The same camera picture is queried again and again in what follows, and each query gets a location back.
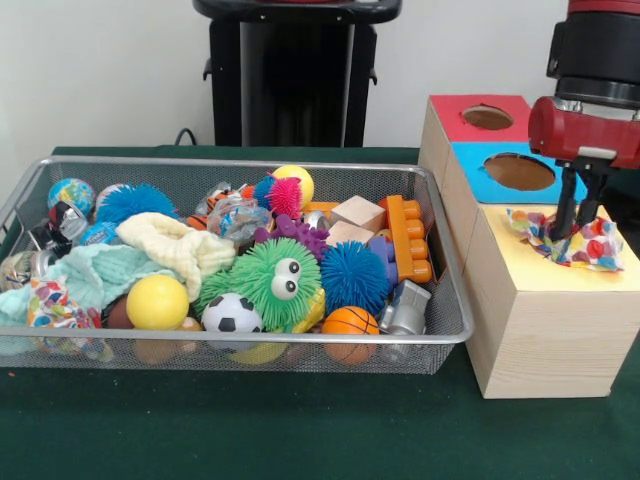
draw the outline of cable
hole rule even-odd
[[[189,138],[191,139],[191,145],[198,145],[198,142],[196,141],[196,136],[193,134],[193,132],[188,129],[188,128],[183,128],[182,130],[180,130],[180,133],[178,134],[178,136],[176,137],[176,141],[173,142],[174,145],[180,145],[180,142],[182,141],[182,137],[184,137],[184,134],[189,135]]]

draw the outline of green table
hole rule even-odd
[[[406,149],[55,153],[388,163],[417,158]],[[638,345],[613,395],[584,400],[485,401],[463,346],[432,377],[14,373],[0,372],[0,471],[7,479],[640,478]]]

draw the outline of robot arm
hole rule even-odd
[[[569,0],[556,25],[547,76],[553,97],[540,98],[529,119],[531,150],[563,167],[552,240],[596,217],[607,177],[640,168],[640,0]],[[576,176],[587,198],[575,216]]]

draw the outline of light blue cloth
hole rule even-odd
[[[69,298],[80,307],[103,310],[133,284],[152,274],[180,279],[170,269],[152,261],[146,253],[128,245],[95,244],[76,247],[49,268],[45,280],[65,278]],[[0,327],[26,327],[31,285],[0,294]],[[35,347],[23,337],[0,338],[0,355],[15,355]]]

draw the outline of wire mesh basket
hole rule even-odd
[[[0,210],[0,256],[35,249],[28,230],[47,216],[47,194],[63,178],[88,181],[96,191],[115,184],[149,183],[164,191],[185,215],[214,185],[260,181],[281,163],[102,157],[52,157],[35,163]],[[473,320],[435,180],[415,166],[301,164],[315,180],[318,201],[360,195],[415,199],[422,208],[434,279],[424,335],[324,335],[185,331],[34,329],[0,327],[0,366],[174,370],[259,370],[434,374],[453,347],[473,332]],[[47,342],[102,342],[108,361],[47,353]],[[358,365],[334,361],[327,349],[367,349]]]

